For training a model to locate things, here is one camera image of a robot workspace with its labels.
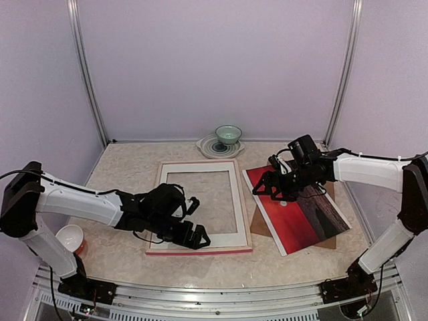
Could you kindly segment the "red and dark photo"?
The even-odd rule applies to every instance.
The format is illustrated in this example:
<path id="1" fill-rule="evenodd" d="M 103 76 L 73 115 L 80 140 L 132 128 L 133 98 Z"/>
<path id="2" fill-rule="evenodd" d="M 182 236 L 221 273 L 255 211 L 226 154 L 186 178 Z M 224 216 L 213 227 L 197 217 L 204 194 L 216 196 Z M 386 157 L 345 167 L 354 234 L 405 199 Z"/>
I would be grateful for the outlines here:
<path id="1" fill-rule="evenodd" d="M 253 197 L 282 256 L 352 229 L 325 187 L 312 185 L 298 194 L 294 202 L 273 201 L 264 195 Z"/>

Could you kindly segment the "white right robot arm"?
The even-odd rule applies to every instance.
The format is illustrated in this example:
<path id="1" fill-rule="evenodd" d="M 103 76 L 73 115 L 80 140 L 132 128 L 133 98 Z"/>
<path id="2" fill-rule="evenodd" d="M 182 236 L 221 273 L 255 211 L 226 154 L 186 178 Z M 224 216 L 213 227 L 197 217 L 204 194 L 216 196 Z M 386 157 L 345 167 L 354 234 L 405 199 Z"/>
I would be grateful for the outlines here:
<path id="1" fill-rule="evenodd" d="M 350 297 L 368 286 L 373 274 L 399 255 L 427 230 L 427 154 L 396 158 L 354 153 L 346 148 L 320 150 L 309 134 L 291 141 L 286 149 L 292 165 L 274 154 L 252 189 L 253 195 L 273 201 L 296 201 L 304 188 L 327 182 L 360 183 L 401 195 L 401 209 L 390 227 L 349 267 L 342 291 Z"/>

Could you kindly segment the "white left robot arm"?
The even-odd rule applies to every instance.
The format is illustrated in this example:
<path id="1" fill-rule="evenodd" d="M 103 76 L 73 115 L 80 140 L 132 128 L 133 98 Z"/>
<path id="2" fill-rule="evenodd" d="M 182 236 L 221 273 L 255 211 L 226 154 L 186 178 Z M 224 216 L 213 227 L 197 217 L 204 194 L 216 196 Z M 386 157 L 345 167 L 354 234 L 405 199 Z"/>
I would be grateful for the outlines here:
<path id="1" fill-rule="evenodd" d="M 186 199 L 182 186 L 162 183 L 153 190 L 131 194 L 118 189 L 97 191 L 61 181 L 32 161 L 11 171 L 1 205 L 1 232 L 18 238 L 47 263 L 63 284 L 85 298 L 93 290 L 82 260 L 65 248 L 39 217 L 56 213 L 102 223 L 134 236 L 149 231 L 161 242 L 202 249 L 211 240 L 202 225 L 185 218 L 199 207 L 196 197 Z"/>

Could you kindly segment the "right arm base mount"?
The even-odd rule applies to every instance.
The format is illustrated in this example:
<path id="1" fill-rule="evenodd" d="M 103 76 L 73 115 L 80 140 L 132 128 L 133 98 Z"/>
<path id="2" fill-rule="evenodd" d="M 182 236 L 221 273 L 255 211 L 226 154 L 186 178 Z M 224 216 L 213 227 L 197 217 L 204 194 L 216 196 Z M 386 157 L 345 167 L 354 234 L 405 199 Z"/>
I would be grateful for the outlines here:
<path id="1" fill-rule="evenodd" d="M 373 273 L 366 273 L 358 260 L 347 269 L 347 276 L 337 280 L 326 280 L 319 284 L 324 304 L 365 296 L 378 290 Z"/>

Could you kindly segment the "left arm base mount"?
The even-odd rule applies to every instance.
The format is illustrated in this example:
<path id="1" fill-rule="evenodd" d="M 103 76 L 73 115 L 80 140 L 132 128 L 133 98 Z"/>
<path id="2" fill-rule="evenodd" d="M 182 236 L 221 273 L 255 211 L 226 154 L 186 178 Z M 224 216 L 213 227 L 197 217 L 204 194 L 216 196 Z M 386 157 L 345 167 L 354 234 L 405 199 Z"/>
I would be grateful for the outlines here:
<path id="1" fill-rule="evenodd" d="M 60 278 L 59 293 L 71 297 L 112 305 L 117 284 L 88 278 L 81 258 L 74 254 L 77 263 L 76 274 L 68 278 Z"/>

